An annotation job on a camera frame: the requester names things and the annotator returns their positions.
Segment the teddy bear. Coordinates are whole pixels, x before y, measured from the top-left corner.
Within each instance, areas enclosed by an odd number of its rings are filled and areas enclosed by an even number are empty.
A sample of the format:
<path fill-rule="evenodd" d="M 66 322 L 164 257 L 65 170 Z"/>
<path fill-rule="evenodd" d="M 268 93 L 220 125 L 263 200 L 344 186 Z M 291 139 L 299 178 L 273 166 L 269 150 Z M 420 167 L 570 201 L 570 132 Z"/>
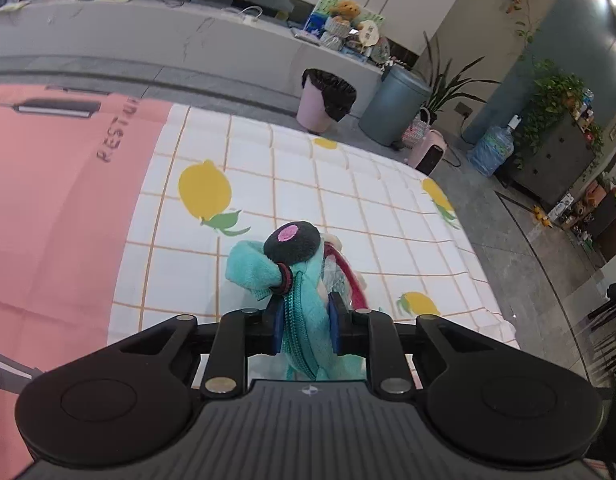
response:
<path fill-rule="evenodd" d="M 338 0 L 329 10 L 329 15 L 342 23 L 351 24 L 360 15 L 361 8 L 353 0 Z"/>

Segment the grey drawer cabinet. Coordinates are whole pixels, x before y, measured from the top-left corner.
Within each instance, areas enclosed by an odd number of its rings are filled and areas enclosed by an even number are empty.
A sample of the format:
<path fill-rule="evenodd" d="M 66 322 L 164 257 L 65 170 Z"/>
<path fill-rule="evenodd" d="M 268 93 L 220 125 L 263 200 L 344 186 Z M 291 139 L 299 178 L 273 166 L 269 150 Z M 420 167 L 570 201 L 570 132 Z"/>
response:
<path fill-rule="evenodd" d="M 541 206 L 553 207 L 582 176 L 594 159 L 581 128 L 566 114 L 543 138 L 536 153 L 524 155 L 518 169 L 511 156 L 494 173 L 499 182 L 512 186 Z"/>

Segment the teal plush mirror bag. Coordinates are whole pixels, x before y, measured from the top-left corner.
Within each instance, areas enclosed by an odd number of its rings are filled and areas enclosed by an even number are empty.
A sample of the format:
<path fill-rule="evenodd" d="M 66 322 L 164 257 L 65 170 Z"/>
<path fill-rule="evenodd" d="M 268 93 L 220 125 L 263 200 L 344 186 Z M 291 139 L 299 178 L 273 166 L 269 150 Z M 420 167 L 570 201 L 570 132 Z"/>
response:
<path fill-rule="evenodd" d="M 236 243 L 225 277 L 258 300 L 281 298 L 281 351 L 289 379 L 364 377 L 363 359 L 337 356 L 333 347 L 329 296 L 337 294 L 351 311 L 369 307 L 366 284 L 352 270 L 336 236 L 306 221 L 286 223 L 263 242 Z"/>

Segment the pink space heater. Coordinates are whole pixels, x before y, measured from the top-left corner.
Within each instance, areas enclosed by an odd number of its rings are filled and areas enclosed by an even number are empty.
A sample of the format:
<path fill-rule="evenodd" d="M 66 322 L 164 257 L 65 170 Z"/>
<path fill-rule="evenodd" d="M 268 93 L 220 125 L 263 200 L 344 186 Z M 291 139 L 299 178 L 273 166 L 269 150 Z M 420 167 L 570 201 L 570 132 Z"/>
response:
<path fill-rule="evenodd" d="M 430 176 L 445 156 L 447 143 L 443 135 L 433 128 L 433 117 L 422 107 L 404 131 L 402 142 L 410 150 L 405 163 L 425 176 Z"/>

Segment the trailing pothos plant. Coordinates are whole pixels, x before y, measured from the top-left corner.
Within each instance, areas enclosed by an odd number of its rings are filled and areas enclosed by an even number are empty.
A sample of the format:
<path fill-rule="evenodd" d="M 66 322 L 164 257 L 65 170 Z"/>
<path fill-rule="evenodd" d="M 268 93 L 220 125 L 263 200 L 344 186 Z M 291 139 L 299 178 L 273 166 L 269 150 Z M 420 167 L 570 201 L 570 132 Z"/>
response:
<path fill-rule="evenodd" d="M 516 31 L 523 50 L 484 110 L 488 125 L 514 113 L 521 116 L 506 163 L 511 170 L 530 162 L 588 91 L 594 102 L 608 104 L 606 92 L 616 70 L 610 55 L 616 23 L 608 0 L 554 0 L 544 18 L 522 18 Z"/>

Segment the checked lemon tablecloth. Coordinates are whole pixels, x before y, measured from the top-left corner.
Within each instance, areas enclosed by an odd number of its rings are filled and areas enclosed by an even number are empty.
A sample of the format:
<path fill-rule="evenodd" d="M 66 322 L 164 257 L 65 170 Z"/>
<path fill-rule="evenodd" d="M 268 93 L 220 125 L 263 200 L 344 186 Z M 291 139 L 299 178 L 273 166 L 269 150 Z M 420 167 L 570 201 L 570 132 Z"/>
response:
<path fill-rule="evenodd" d="M 173 105 L 142 171 L 112 297 L 118 341 L 175 313 L 249 307 L 225 278 L 240 240 L 302 220 L 337 237 L 370 306 L 437 314 L 505 344 L 503 318 L 457 211 L 402 162 L 294 129 Z"/>

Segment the tall green floor plant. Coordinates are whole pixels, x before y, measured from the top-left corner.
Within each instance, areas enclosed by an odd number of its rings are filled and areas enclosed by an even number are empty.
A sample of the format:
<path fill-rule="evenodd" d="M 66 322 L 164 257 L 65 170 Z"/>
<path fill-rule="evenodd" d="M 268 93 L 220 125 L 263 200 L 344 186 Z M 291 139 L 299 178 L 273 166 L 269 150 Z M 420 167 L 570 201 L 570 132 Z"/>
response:
<path fill-rule="evenodd" d="M 430 114 L 432 122 L 436 122 L 442 107 L 456 99 L 465 99 L 478 103 L 486 100 L 466 90 L 471 84 L 500 84 L 500 81 L 491 78 L 477 78 L 470 75 L 471 70 L 483 62 L 484 57 L 479 56 L 472 62 L 465 64 L 460 70 L 453 72 L 453 59 L 443 62 L 437 38 L 430 39 L 424 34 L 426 44 L 425 54 L 429 65 L 429 73 L 425 77 L 430 94 L 423 107 Z"/>

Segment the grey metal trash can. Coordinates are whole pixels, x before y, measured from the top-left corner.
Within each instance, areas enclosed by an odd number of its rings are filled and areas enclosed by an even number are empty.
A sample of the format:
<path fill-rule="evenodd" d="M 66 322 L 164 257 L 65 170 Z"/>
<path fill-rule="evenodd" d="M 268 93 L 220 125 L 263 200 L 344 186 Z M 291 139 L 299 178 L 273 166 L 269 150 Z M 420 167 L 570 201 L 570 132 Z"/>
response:
<path fill-rule="evenodd" d="M 381 84 L 363 112 L 359 128 L 378 144 L 392 146 L 400 141 L 430 95 L 431 88 L 421 77 L 392 65 L 381 75 Z"/>

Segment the marble TV console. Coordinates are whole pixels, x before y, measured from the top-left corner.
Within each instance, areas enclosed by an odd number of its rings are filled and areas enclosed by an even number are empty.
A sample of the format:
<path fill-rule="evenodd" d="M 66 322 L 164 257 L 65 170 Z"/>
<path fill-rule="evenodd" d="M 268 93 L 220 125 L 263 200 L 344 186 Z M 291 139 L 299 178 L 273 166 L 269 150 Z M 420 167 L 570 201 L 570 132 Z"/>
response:
<path fill-rule="evenodd" d="M 86 56 L 193 70 L 299 96 L 308 68 L 355 87 L 360 114 L 381 80 L 378 68 L 293 36 L 266 21 L 246 24 L 210 6 L 158 0 L 34 0 L 0 11 L 0 58 Z"/>

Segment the blue water jug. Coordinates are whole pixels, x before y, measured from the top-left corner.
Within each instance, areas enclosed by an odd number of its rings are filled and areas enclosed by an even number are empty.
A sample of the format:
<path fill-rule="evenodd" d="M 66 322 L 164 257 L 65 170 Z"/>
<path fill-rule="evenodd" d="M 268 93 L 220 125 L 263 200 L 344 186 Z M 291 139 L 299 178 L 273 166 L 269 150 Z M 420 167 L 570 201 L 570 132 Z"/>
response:
<path fill-rule="evenodd" d="M 491 177 L 514 152 L 513 132 L 521 122 L 514 115 L 505 126 L 491 126 L 468 153 L 468 160 L 484 177 Z"/>

